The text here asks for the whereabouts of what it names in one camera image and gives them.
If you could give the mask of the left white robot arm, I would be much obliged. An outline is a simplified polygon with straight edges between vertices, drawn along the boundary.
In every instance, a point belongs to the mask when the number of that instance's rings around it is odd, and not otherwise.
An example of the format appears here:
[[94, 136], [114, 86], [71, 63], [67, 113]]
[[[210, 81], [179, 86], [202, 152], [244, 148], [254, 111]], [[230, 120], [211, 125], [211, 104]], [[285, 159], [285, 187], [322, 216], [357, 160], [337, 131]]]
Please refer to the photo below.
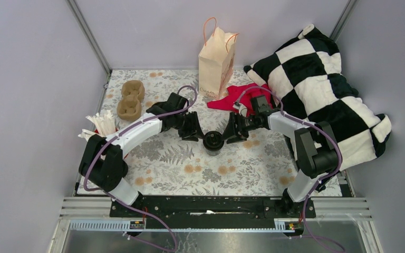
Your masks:
[[204, 134], [196, 112], [188, 112], [193, 105], [186, 98], [172, 92], [164, 102], [157, 102], [134, 123], [101, 137], [89, 137], [79, 165], [79, 173], [111, 198], [123, 202], [122, 210], [131, 217], [139, 215], [142, 203], [140, 192], [125, 179], [128, 165], [124, 157], [148, 138], [170, 129], [187, 141], [203, 139]]

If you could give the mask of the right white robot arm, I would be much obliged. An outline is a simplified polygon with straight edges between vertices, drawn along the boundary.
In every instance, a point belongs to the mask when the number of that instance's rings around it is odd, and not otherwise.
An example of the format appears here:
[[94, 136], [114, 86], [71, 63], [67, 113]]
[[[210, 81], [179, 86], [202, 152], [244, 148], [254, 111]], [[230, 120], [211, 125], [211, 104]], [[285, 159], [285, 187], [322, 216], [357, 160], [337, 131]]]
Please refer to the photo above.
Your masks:
[[264, 128], [294, 141], [298, 173], [282, 195], [281, 209], [286, 216], [295, 217], [302, 211], [301, 202], [309, 198], [318, 183], [338, 171], [342, 163], [339, 146], [325, 121], [314, 124], [274, 109], [263, 95], [252, 98], [251, 105], [253, 115], [230, 113], [221, 138], [226, 143], [242, 142], [250, 131]]

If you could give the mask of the dark translucent coffee cup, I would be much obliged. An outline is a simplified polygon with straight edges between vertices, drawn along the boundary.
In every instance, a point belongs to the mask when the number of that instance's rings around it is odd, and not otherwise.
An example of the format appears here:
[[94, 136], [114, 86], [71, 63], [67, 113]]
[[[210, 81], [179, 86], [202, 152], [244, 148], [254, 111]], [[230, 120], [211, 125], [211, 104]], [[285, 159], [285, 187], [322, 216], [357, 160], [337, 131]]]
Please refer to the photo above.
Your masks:
[[220, 154], [220, 150], [206, 149], [206, 152], [210, 156], [216, 156]]

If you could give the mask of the black cup lid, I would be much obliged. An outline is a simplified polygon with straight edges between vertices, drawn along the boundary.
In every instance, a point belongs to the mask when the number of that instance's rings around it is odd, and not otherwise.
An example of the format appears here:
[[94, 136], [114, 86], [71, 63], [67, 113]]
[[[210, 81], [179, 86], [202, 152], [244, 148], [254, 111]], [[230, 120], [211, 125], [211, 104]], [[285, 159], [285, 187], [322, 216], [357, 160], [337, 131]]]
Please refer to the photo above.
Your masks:
[[206, 150], [219, 151], [224, 146], [222, 134], [218, 131], [209, 131], [203, 138], [203, 145]]

